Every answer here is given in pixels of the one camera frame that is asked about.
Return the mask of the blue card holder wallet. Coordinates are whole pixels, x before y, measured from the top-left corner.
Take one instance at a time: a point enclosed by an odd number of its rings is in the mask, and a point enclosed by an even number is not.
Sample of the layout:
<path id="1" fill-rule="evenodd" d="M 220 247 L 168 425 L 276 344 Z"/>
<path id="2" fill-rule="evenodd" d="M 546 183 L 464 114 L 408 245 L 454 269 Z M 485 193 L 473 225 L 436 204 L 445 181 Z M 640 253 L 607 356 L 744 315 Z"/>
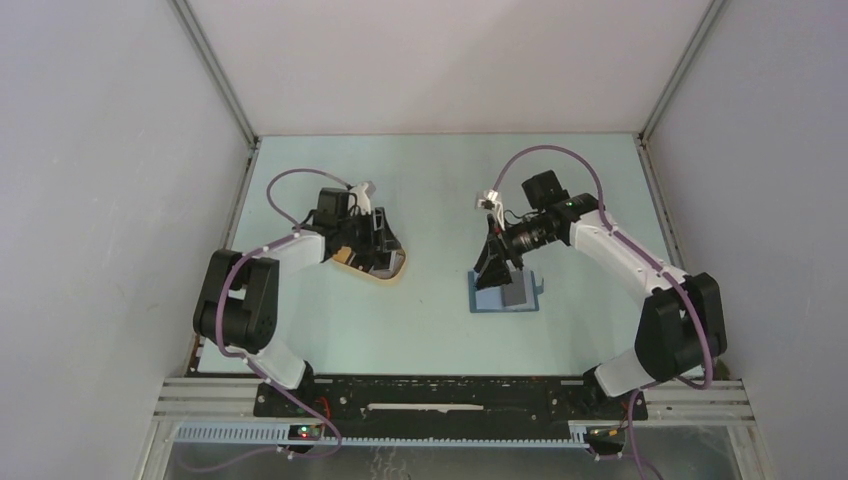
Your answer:
<path id="1" fill-rule="evenodd" d="M 478 275 L 467 272 L 469 311 L 472 314 L 525 313 L 540 309 L 539 297 L 545 291 L 545 282 L 532 270 L 512 272 L 512 282 L 507 285 L 477 290 Z"/>

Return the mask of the black credit card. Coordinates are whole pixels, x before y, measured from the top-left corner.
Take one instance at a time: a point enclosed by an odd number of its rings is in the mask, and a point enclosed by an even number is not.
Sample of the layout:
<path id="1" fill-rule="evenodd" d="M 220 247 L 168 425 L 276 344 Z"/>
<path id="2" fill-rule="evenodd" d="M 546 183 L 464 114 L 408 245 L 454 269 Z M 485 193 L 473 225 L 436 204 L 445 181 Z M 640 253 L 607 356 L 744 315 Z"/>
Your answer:
<path id="1" fill-rule="evenodd" d="M 500 287 L 504 307 L 518 307 L 528 303 L 528 293 L 523 271 L 513 271 L 510 282 Z"/>

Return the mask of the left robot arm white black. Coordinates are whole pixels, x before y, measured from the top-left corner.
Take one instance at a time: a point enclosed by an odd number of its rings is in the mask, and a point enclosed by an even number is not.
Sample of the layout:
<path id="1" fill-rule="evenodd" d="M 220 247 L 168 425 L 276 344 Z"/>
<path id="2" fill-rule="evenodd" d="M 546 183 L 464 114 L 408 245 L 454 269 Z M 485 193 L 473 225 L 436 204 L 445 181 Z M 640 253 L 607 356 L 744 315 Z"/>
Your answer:
<path id="1" fill-rule="evenodd" d="M 397 279 L 407 255 L 384 208 L 373 203 L 374 191 L 370 181 L 324 188 L 290 234 L 248 252 L 220 249 L 210 258 L 195 333 L 281 386 L 277 402 L 292 416 L 312 411 L 316 390 L 303 381 L 308 362 L 275 333 L 281 280 L 328 261 L 380 282 Z"/>

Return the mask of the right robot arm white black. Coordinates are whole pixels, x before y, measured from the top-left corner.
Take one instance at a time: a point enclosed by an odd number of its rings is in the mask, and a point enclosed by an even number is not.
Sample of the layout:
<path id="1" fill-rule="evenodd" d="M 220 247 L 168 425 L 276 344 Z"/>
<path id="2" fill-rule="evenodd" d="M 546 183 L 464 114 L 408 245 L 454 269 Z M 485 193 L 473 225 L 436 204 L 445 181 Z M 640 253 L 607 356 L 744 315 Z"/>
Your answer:
<path id="1" fill-rule="evenodd" d="M 487 213 L 487 237 L 473 267 L 475 289 L 510 284 L 525 254 L 560 242 L 618 279 L 641 309 L 633 347 L 588 371 L 590 384 L 581 392 L 588 414 L 606 418 L 622 395 L 698 366 L 708 369 L 726 351 L 720 287 L 712 276 L 665 263 L 620 229 L 598 198 L 570 195 L 552 171 L 522 188 L 531 211 L 515 223 L 505 220 L 499 192 L 486 190 L 475 201 Z"/>

